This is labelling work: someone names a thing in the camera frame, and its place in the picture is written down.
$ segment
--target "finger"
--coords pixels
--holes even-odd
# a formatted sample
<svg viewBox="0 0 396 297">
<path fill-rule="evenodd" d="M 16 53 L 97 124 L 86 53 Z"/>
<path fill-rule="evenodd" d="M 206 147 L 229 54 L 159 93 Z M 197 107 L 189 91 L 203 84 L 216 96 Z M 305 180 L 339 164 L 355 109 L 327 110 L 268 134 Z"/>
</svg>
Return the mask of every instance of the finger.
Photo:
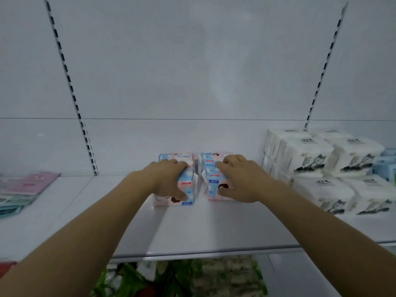
<svg viewBox="0 0 396 297">
<path fill-rule="evenodd" d="M 246 161 L 246 158 L 245 158 L 245 156 L 243 156 L 243 155 L 237 154 L 237 155 L 235 155 L 235 157 L 236 157 L 240 162 Z"/>
<path fill-rule="evenodd" d="M 236 158 L 235 155 L 227 155 L 223 159 L 223 163 L 225 164 L 232 164 L 233 166 L 237 165 L 240 163 L 240 161 Z"/>
<path fill-rule="evenodd" d="M 187 168 L 189 165 L 185 162 L 185 161 L 180 161 L 176 164 L 177 167 L 177 171 L 181 172 L 183 171 L 185 168 Z"/>
<path fill-rule="evenodd" d="M 226 188 L 220 188 L 219 195 L 232 199 L 238 199 L 239 196 L 239 194 L 234 189 L 226 189 Z"/>
<path fill-rule="evenodd" d="M 180 200 L 180 201 L 187 201 L 186 194 L 178 187 L 175 188 L 174 193 L 172 194 L 172 197 L 175 197 L 177 200 Z"/>
<path fill-rule="evenodd" d="M 231 174 L 231 170 L 232 170 L 232 166 L 229 164 L 225 164 L 223 162 L 218 161 L 217 163 L 215 163 L 216 167 L 218 167 L 220 169 L 220 171 L 222 171 L 222 173 L 224 175 L 226 175 L 228 178 L 229 175 Z"/>
</svg>

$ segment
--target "panel seam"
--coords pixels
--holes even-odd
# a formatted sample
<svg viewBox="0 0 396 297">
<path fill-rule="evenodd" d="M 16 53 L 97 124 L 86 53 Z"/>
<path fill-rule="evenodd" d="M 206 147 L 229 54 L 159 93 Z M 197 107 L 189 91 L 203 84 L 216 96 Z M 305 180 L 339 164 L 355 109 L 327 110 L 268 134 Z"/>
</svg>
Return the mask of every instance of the panel seam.
<svg viewBox="0 0 396 297">
<path fill-rule="evenodd" d="M 329 65 L 329 61 L 330 61 L 330 58 L 331 58 L 331 53 L 333 52 L 334 45 L 335 45 L 335 42 L 336 42 L 336 40 L 337 40 L 337 37 L 338 37 L 339 31 L 340 31 L 340 27 L 341 27 L 342 21 L 343 21 L 343 19 L 344 19 L 345 11 L 346 11 L 346 9 L 347 9 L 347 6 L 348 6 L 348 2 L 345 4 L 345 6 L 343 7 L 343 9 L 341 10 L 341 17 L 340 17 L 339 20 L 338 20 L 337 28 L 336 28 L 336 30 L 335 30 L 335 32 L 334 32 L 334 35 L 333 35 L 333 41 L 332 41 L 332 43 L 331 43 L 331 45 L 330 45 L 330 50 L 329 50 L 329 53 L 327 54 L 327 58 L 326 58 L 326 62 L 325 62 L 325 64 L 324 64 L 324 66 L 323 66 L 322 74 L 320 75 L 320 80 L 319 80 L 318 86 L 317 86 L 317 88 L 316 88 L 316 92 L 315 92 L 315 94 L 314 94 L 314 99 L 312 100 L 312 103 L 311 103 L 311 108 L 309 109 L 308 117 L 306 118 L 306 123 L 305 123 L 305 126 L 304 126 L 304 129 L 305 129 L 305 130 L 306 130 L 307 127 L 308 127 L 308 124 L 309 124 L 309 121 L 310 121 L 310 117 L 311 117 L 311 113 L 312 113 L 312 110 L 313 110 L 313 108 L 314 108 L 314 106 L 315 106 L 316 98 L 317 98 L 317 96 L 318 96 L 318 94 L 319 94 L 319 91 L 320 91 L 320 86 L 322 85 L 324 75 L 326 74 L 326 69 L 327 69 L 327 67 L 328 67 L 328 65 Z"/>
<path fill-rule="evenodd" d="M 83 121 L 83 119 L 81 117 L 81 114 L 80 114 L 80 109 L 78 107 L 77 98 L 76 98 L 76 95 L 74 93 L 74 88 L 72 86 L 72 81 L 71 81 L 71 78 L 70 78 L 70 75 L 69 75 L 69 68 L 66 65 L 65 55 L 64 55 L 63 50 L 62 50 L 62 44 L 61 44 L 61 41 L 59 39 L 58 31 L 55 28 L 55 20 L 54 20 L 54 18 L 52 16 L 51 6 L 50 6 L 50 3 L 48 2 L 48 0 L 44 0 L 44 3 L 45 3 L 46 10 L 47 10 L 49 22 L 51 24 L 52 32 L 53 32 L 53 35 L 54 35 L 54 38 L 55 38 L 55 42 L 56 42 L 56 45 L 58 47 L 58 53 L 59 53 L 59 56 L 60 56 L 61 61 L 62 61 L 63 70 L 65 72 L 65 76 L 66 76 L 66 79 L 67 79 L 67 84 L 69 86 L 70 94 L 72 96 L 74 108 L 75 108 L 76 113 L 77 113 L 77 118 L 78 118 L 78 121 L 79 121 L 79 124 L 80 124 L 80 127 L 81 127 L 82 134 L 84 136 L 84 141 L 85 141 L 85 145 L 86 145 L 86 148 L 87 148 L 88 156 L 90 157 L 90 161 L 91 161 L 91 164 L 92 164 L 93 173 L 94 173 L 94 175 L 99 175 L 98 167 L 97 167 L 97 164 L 96 164 L 95 155 L 94 155 L 94 152 L 92 150 L 91 140 L 90 140 L 90 137 L 88 136 L 88 131 L 87 131 L 86 124 Z"/>
</svg>

